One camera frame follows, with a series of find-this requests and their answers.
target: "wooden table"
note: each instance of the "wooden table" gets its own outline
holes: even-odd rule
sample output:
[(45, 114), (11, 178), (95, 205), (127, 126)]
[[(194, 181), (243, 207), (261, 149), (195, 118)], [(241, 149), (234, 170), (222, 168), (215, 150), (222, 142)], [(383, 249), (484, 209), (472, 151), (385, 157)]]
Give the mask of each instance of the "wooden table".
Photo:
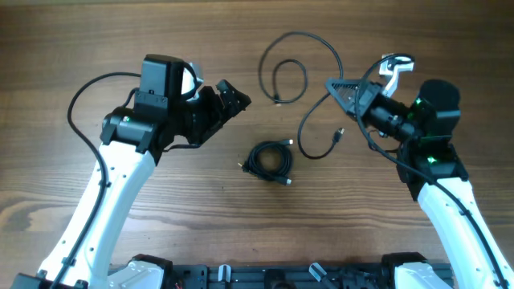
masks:
[[(311, 31), (338, 51), (345, 75), (360, 77), (387, 52), (417, 57), (395, 98), (411, 102), (426, 79), (460, 88), (454, 143), (481, 212), (514, 262), (514, 17), (512, 2), (254, 1), (27, 6), (0, 8), (0, 286), (34, 274), (64, 231), (95, 160), (66, 121), (88, 80), (139, 72), (147, 53), (200, 63), (206, 84), (228, 79), (253, 104), (204, 147), (165, 154), (133, 204), (112, 263), (139, 253), (176, 264), (378, 261), (419, 251), (446, 260), (434, 228), (398, 180), (394, 165), (371, 152), (334, 100), (309, 119), (304, 143), (321, 153), (346, 128), (329, 157), (310, 161), (292, 146), (292, 186), (242, 173), (238, 162), (262, 140), (296, 138), (301, 117), (337, 76), (330, 52), (311, 39), (280, 44), (265, 65), (285, 58), (308, 67), (308, 93), (276, 107), (257, 81), (264, 48), (286, 31)], [(279, 73), (285, 96), (301, 87), (296, 67)], [(88, 89), (74, 119), (96, 145), (104, 116), (136, 79)], [(383, 145), (395, 145), (393, 141)]]

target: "black wire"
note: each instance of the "black wire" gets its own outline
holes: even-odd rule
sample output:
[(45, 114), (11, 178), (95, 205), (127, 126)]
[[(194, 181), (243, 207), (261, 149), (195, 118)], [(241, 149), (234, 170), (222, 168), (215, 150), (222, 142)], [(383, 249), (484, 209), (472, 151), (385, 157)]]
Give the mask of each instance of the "black wire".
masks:
[[(325, 41), (324, 39), (322, 39), (320, 36), (318, 35), (314, 35), (312, 33), (308, 33), (308, 32), (305, 32), (305, 31), (291, 31), (291, 32), (288, 32), (288, 33), (285, 33), (283, 34), (282, 36), (278, 37), (277, 39), (275, 39), (267, 48), (266, 50), (264, 50), (264, 53), (263, 55), (261, 56), (260, 58), (260, 61), (259, 61), (259, 70), (257, 72), (257, 75), (259, 77), (259, 86), (261, 88), (261, 90), (263, 91), (264, 95), (269, 98), (270, 100), (273, 100), (276, 104), (290, 104), (290, 103), (293, 103), (297, 100), (300, 99), (300, 97), (302, 97), (305, 93), (305, 91), (307, 91), (307, 87), (308, 87), (308, 77), (307, 77), (307, 69), (305, 68), (305, 66), (298, 60), (296, 59), (285, 59), (285, 60), (282, 60), (280, 61), (279, 63), (277, 63), (275, 65), (275, 68), (273, 68), (273, 74), (272, 74), (272, 85), (273, 85), (273, 96), (270, 95), (270, 93), (266, 90), (266, 88), (264, 87), (264, 82), (263, 82), (263, 65), (264, 65), (264, 60), (266, 59), (266, 56), (267, 54), (269, 53), (269, 51), (276, 45), (278, 44), (280, 41), (284, 40), (285, 38), (289, 37), (289, 36), (292, 36), (292, 35), (301, 35), (301, 36), (307, 36), (307, 37), (310, 37), (312, 39), (315, 39), (321, 43), (323, 43), (323, 45), (325, 45), (331, 52), (332, 54), (334, 55), (334, 57), (336, 58), (336, 61), (337, 61), (337, 66), (339, 68), (339, 77), (342, 79), (343, 78), (343, 74), (344, 74), (344, 70), (343, 70), (343, 63), (341, 62), (341, 58), (339, 57), (339, 55), (337, 54), (336, 50), (334, 49), (334, 47), (332, 47), (332, 45), (330, 45), (327, 41)], [(298, 65), (298, 67), (300, 67), (300, 69), (302, 70), (302, 73), (304, 75), (304, 87), (302, 89), (302, 91), (300, 92), (300, 94), (296, 97), (293, 97), (292, 99), (290, 100), (282, 100), (280, 98), (280, 95), (279, 95), (279, 91), (278, 91), (278, 88), (277, 88), (277, 85), (276, 85), (276, 74), (279, 70), (279, 68), (284, 65), (285, 63), (294, 63), (296, 65)], [(300, 148), (300, 152), (305, 156), (307, 157), (308, 159), (311, 159), (311, 160), (319, 160), (323, 157), (326, 157), (330, 152), (332, 152), (334, 146), (336, 145), (337, 141), (334, 141), (332, 139), (332, 145), (330, 146), (330, 148), (328, 149), (328, 151), (326, 153), (323, 153), (322, 155), (319, 155), (319, 156), (311, 156), (309, 154), (307, 154), (304, 150), (304, 148), (302, 147), (302, 143), (301, 143), (301, 135), (302, 135), (302, 131), (304, 129), (304, 124), (305, 124), (305, 121), (307, 121), (307, 118), (311, 115), (311, 113), (324, 101), (326, 100), (328, 97), (330, 96), (330, 94), (327, 94), (323, 97), (321, 97), (320, 100), (318, 100), (313, 106), (312, 108), (305, 114), (304, 118), (302, 119), (302, 121), (300, 122), (300, 126), (298, 127), (298, 135), (297, 135), (297, 141), (298, 141), (298, 147)]]
[[(397, 58), (397, 57), (407, 57), (407, 58), (411, 59), (412, 62), (414, 62), (414, 57), (411, 56), (411, 55), (408, 55), (408, 54), (393, 54), (393, 55), (388, 55), (385, 58), (378, 60), (362, 76), (361, 81), (360, 81), (360, 83), (357, 86), (356, 97), (355, 97), (355, 103), (356, 104), (359, 103), (359, 99), (361, 98), (361, 96), (362, 96), (362, 94), (364, 92), (363, 90), (361, 90), (361, 86), (363, 86), (365, 84), (365, 82), (367, 81), (367, 79), (369, 78), (371, 73), (380, 64), (384, 63), (385, 61), (388, 61), (389, 59), (394, 59), (394, 58)], [(421, 172), (421, 171), (411, 167), (410, 165), (395, 159), (394, 157), (389, 155), (385, 150), (383, 150), (378, 144), (376, 144), (373, 141), (373, 139), (369, 136), (369, 134), (366, 132), (365, 125), (364, 125), (364, 122), (362, 121), (362, 117), (360, 115), (359, 110), (360, 110), (360, 106), (356, 105), (355, 106), (355, 114), (356, 114), (356, 118), (357, 118), (357, 123), (359, 125), (359, 129), (361, 130), (362, 135), (366, 138), (366, 140), (371, 144), (371, 146), (374, 149), (376, 149), (386, 159), (392, 161), (396, 165), (398, 165), (398, 166), (400, 166), (400, 167), (402, 167), (402, 168), (412, 172), (413, 174), (419, 176), (420, 178), (424, 179), (429, 185), (435, 185), (438, 189), (442, 190), (459, 207), (460, 211), (462, 212), (461, 214), (463, 216), (466, 216), (468, 221), (471, 223), (471, 226), (473, 227), (473, 229), (475, 229), (476, 234), (479, 236), (479, 239), (482, 242), (483, 248), (485, 249), (485, 251), (487, 253), (487, 256), (491, 260), (491, 264), (494, 267), (494, 272), (498, 276), (498, 280), (500, 281), (500, 286), (503, 289), (508, 289), (507, 281), (505, 280), (505, 278), (504, 278), (504, 276), (503, 276), (503, 274), (501, 272), (500, 265), (498, 264), (498, 261), (496, 261), (495, 255), (492, 253), (491, 247), (489, 246), (489, 243), (487, 242), (487, 239), (483, 235), (482, 230), (480, 229), (479, 225), (476, 223), (475, 219), (471, 216), (471, 213), (466, 208), (466, 206), (464, 206), (464, 204), (453, 193), (451, 193), (443, 185), (439, 184), (435, 179), (433, 179), (432, 177), (426, 175), (425, 173), (423, 173), (423, 172)]]
[(319, 156), (311, 156), (309, 155), (307, 152), (305, 152), (304, 150), (304, 147), (302, 146), (302, 142), (301, 142), (301, 137), (302, 137), (302, 131), (304, 130), (304, 124), (305, 124), (305, 121), (307, 120), (308, 116), (314, 112), (314, 110), (324, 101), (327, 99), (327, 97), (330, 96), (330, 93), (327, 93), (326, 95), (324, 95), (323, 97), (320, 98), (320, 100), (318, 100), (312, 107), (311, 109), (308, 110), (308, 112), (305, 114), (304, 118), (302, 119), (302, 121), (300, 122), (300, 125), (298, 126), (298, 134), (296, 136), (296, 139), (298, 140), (298, 149), (300, 149), (300, 152), (305, 156), (307, 157), (308, 159), (310, 160), (319, 160), (319, 159), (322, 159), (324, 157), (326, 157), (330, 152), (332, 152), (332, 150), (334, 149), (334, 147), (336, 146), (337, 142), (338, 141), (335, 141), (334, 138), (332, 139), (332, 144), (330, 145), (330, 148), (328, 148), (328, 150), (319, 155)]
[[(379, 132), (378, 129), (370, 129), (368, 131), (368, 136), (371, 137), (371, 132)], [(372, 151), (376, 152), (377, 150), (371, 146), (371, 143), (368, 143), (368, 148), (371, 149)], [(399, 147), (396, 148), (396, 149), (386, 149), (385, 152), (386, 153), (398, 153), (399, 151)]]
[(132, 99), (132, 96), (134, 95), (134, 93), (138, 92), (139, 91), (139, 88), (133, 88), (130, 93), (128, 94), (128, 97), (127, 97), (127, 100), (121, 105), (122, 107), (126, 108), (127, 105), (130, 104), (130, 100)]
[(164, 149), (162, 152), (167, 153), (172, 149), (198, 149), (199, 147), (199, 144), (174, 144), (170, 146), (168, 149)]
[(101, 172), (101, 180), (100, 180), (100, 189), (98, 192), (98, 196), (96, 197), (95, 205), (93, 206), (91, 213), (89, 214), (88, 220), (84, 224), (84, 228), (80, 231), (79, 237), (77, 238), (75, 244), (70, 250), (70, 254), (66, 257), (66, 259), (63, 261), (63, 266), (61, 267), (61, 270), (57, 274), (57, 276), (54, 279), (54, 282), (52, 284), (52, 288), (57, 288), (57, 286), (60, 283), (60, 280), (64, 277), (64, 274), (66, 274), (67, 269), (71, 264), (73, 264), (73, 260), (75, 259), (77, 255), (77, 251), (79, 250), (80, 246), (82, 245), (82, 242), (84, 241), (84, 238), (86, 234), (88, 233), (91, 224), (96, 216), (96, 213), (98, 212), (98, 209), (100, 208), (100, 204), (102, 203), (102, 200), (104, 199), (105, 195), (105, 188), (107, 187), (107, 165), (105, 164), (104, 158), (100, 155), (100, 152), (98, 149), (96, 149), (95, 145), (75, 126), (73, 123), (73, 120), (71, 119), (71, 112), (73, 111), (73, 106), (75, 105), (75, 102), (79, 98), (80, 94), (86, 90), (91, 84), (102, 80), (104, 78), (108, 78), (111, 76), (134, 76), (134, 77), (141, 77), (141, 75), (137, 73), (131, 73), (131, 72), (113, 72), (108, 73), (105, 75), (101, 75), (96, 77), (95, 79), (90, 80), (87, 82), (83, 87), (79, 89), (79, 91), (73, 96), (71, 99), (70, 105), (67, 108), (67, 122), (70, 124), (71, 129), (73, 132), (80, 137), (81, 140), (86, 143), (86, 145), (91, 149), (93, 154), (95, 155), (96, 160), (98, 161), (98, 164), (100, 166), (100, 172)]
[[(291, 180), (288, 174), (292, 169), (292, 154), (288, 145), (291, 143), (292, 140), (282, 140), (264, 141), (257, 144), (248, 155), (247, 161), (241, 166), (243, 172), (251, 173), (265, 181), (277, 181), (282, 185), (290, 185)], [(272, 171), (266, 170), (259, 159), (259, 154), (266, 149), (273, 149), (280, 155), (280, 165)]]

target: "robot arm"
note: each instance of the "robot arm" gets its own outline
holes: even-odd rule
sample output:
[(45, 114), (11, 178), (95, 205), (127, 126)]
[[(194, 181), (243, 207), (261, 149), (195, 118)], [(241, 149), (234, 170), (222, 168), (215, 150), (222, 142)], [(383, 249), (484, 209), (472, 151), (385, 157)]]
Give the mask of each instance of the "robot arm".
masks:
[[(433, 79), (422, 85), (410, 107), (390, 98), (398, 82), (398, 73), (412, 70), (413, 66), (414, 61), (406, 63), (404, 55), (392, 55), (385, 57), (381, 65), (380, 74), (388, 81), (385, 87), (366, 79), (329, 79), (326, 87), (347, 115), (400, 142), (396, 161), (400, 179), (407, 184), (413, 200), (419, 203), (434, 224), (459, 287), (514, 286), (512, 268), (480, 215), (467, 172), (450, 143), (452, 131), (460, 118), (458, 89), (446, 81)], [(467, 209), (462, 211), (456, 201), (440, 188), (398, 163), (437, 181)], [(471, 222), (476, 223), (479, 231)], [(486, 244), (479, 234), (483, 234)], [(500, 274), (493, 266), (491, 256), (497, 262)], [(439, 278), (430, 270), (430, 266), (417, 262), (398, 264), (394, 268), (391, 285), (396, 288), (442, 287), (438, 285)]]
[[(134, 108), (118, 107), (104, 119), (99, 152), (108, 168), (107, 188), (91, 229), (80, 239), (99, 195), (101, 169), (98, 162), (67, 229), (39, 268), (36, 276), (39, 280), (19, 275), (13, 287), (45, 287), (56, 278), (58, 284), (69, 287), (105, 288), (122, 286), (122, 283), (122, 287), (131, 288), (138, 284), (143, 288), (160, 287), (166, 272), (164, 268), (153, 268), (154, 264), (146, 266), (144, 261), (133, 264), (141, 268), (130, 267), (131, 275), (125, 274), (127, 278), (122, 280), (120, 275), (108, 280), (108, 268), (130, 207), (162, 153), (170, 149), (199, 148), (251, 103), (248, 96), (225, 80), (216, 86), (219, 95), (211, 87), (197, 92), (201, 82), (198, 71), (181, 59), (146, 56)], [(176, 144), (167, 149), (176, 135), (185, 136), (189, 144)], [(77, 254), (67, 260), (76, 243), (80, 245)], [(60, 279), (57, 276), (65, 263), (69, 267)]]

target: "cable plug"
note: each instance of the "cable plug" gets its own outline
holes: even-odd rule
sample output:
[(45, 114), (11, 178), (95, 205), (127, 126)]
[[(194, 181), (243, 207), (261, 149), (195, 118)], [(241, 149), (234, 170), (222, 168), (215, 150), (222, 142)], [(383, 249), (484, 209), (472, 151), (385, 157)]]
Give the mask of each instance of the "cable plug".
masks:
[(244, 162), (244, 164), (238, 163), (238, 165), (241, 167), (244, 173), (249, 173), (250, 170), (248, 169), (248, 163)]
[(279, 141), (279, 144), (281, 145), (292, 145), (293, 140), (281, 140)]
[(273, 96), (273, 102), (275, 102), (275, 104), (280, 104), (280, 96), (278, 93)]
[(282, 185), (290, 185), (292, 182), (290, 178), (282, 176), (275, 177), (275, 181), (279, 182)]
[(332, 142), (338, 143), (339, 140), (341, 140), (341, 138), (343, 137), (343, 133), (345, 133), (344, 128), (337, 129), (336, 132), (334, 133), (334, 137), (332, 138)]

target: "green led light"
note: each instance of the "green led light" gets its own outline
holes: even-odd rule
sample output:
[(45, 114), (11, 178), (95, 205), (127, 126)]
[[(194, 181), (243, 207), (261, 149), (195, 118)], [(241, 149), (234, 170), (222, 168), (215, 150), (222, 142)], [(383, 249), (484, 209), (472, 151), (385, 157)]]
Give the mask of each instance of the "green led light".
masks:
[(434, 157), (428, 157), (427, 160), (430, 164), (433, 164), (437, 161), (436, 159), (434, 159)]

